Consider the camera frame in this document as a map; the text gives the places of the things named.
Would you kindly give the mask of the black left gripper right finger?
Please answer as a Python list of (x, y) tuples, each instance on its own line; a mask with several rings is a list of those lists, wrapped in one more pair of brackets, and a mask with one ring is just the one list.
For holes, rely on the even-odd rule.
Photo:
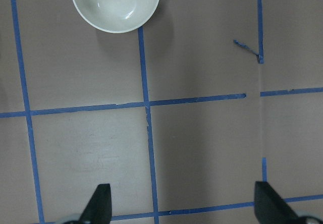
[(292, 223), (299, 217), (268, 182), (254, 185), (254, 214), (261, 224)]

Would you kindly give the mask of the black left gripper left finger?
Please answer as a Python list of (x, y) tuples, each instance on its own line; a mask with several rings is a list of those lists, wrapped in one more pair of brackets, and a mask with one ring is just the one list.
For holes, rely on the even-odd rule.
[(112, 219), (112, 196), (110, 184), (99, 184), (85, 209), (78, 219), (78, 223), (108, 224)]

